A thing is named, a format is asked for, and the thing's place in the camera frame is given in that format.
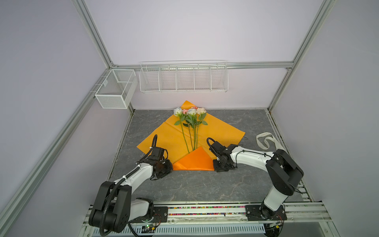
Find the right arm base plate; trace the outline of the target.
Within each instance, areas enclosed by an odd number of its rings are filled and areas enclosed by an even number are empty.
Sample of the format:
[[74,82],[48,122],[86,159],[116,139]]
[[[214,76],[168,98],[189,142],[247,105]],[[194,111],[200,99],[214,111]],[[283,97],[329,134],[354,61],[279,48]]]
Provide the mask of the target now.
[[284,205],[273,211],[263,204],[251,204],[245,206],[248,221],[285,221],[287,215]]

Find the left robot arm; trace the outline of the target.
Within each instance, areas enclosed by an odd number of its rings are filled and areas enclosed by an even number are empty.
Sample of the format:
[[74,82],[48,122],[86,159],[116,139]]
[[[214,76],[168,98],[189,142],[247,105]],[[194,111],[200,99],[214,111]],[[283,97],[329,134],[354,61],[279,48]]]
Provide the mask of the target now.
[[89,217],[89,225],[99,228],[102,237],[111,232],[120,233],[131,221],[153,221],[158,216],[154,202],[147,198],[132,200],[132,194],[146,180],[156,181],[173,171],[168,151],[157,146],[155,135],[150,150],[136,162],[136,167],[120,179],[101,184]]

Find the white fake rose stem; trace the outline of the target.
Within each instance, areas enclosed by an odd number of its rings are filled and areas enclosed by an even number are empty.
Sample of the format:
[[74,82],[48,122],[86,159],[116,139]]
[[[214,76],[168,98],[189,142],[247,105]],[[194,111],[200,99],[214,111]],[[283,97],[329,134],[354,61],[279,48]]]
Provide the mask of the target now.
[[174,109],[173,115],[178,118],[178,120],[174,123],[174,125],[175,126],[180,126],[181,131],[182,131],[182,135],[183,135],[183,139],[184,139],[184,142],[185,142],[185,146],[186,146],[186,149],[187,149],[187,152],[190,153],[190,150],[189,150],[189,147],[188,147],[188,143],[187,143],[187,139],[186,139],[186,136],[184,134],[184,126],[183,126],[183,122],[185,120],[184,111],[183,111],[182,108],[177,107],[177,108]]

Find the orange wrapping paper sheet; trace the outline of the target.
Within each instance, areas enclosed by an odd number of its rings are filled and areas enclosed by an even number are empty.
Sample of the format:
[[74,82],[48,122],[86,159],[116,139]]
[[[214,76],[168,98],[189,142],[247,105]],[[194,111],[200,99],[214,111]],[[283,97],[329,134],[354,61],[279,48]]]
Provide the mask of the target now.
[[188,101],[181,106],[184,112],[192,108],[203,113],[202,119],[200,114],[196,115],[196,119],[202,122],[196,126],[196,129],[193,129],[193,126],[184,119],[182,119],[182,124],[179,124],[181,118],[174,112],[137,148],[146,154],[150,150],[153,137],[157,135],[157,146],[168,151],[168,159],[173,163],[174,170],[213,171],[213,162],[217,158],[209,151],[206,139],[210,137],[224,146],[237,145],[245,132],[210,115],[205,109],[202,110]]

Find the cream fake rose stem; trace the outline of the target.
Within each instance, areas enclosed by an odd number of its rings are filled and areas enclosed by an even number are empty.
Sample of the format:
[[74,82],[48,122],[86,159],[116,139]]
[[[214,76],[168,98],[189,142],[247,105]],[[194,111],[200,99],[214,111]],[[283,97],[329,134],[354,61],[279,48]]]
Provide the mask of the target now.
[[205,119],[207,115],[207,111],[203,107],[196,108],[196,121],[195,121],[195,129],[194,129],[194,146],[195,149],[198,148],[198,131],[199,127],[202,124],[203,120]]

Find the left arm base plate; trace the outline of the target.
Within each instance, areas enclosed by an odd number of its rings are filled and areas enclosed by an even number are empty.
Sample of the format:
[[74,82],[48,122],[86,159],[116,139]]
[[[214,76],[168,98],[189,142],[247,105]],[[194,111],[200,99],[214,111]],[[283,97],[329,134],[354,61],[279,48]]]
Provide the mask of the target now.
[[167,206],[154,206],[154,209],[143,217],[138,217],[131,223],[166,223],[168,219]]

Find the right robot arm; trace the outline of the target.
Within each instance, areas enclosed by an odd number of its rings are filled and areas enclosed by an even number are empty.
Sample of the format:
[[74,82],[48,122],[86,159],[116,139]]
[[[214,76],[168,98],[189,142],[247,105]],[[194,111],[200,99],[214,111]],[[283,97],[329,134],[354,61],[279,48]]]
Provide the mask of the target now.
[[228,147],[212,138],[207,138],[209,150],[216,159],[213,167],[216,172],[227,172],[243,164],[266,171],[272,187],[261,205],[246,207],[247,217],[253,220],[272,220],[278,217],[286,220],[283,203],[297,191],[304,176],[303,170],[283,149],[275,152],[260,152],[231,144]]

